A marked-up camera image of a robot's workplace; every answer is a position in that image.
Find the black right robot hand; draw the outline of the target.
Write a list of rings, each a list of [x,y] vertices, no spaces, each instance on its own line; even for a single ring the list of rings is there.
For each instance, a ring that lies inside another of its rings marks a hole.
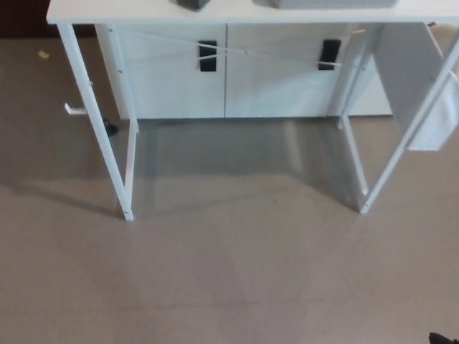
[[[459,344],[458,339],[448,338],[439,333],[430,333],[428,340],[429,344]]]

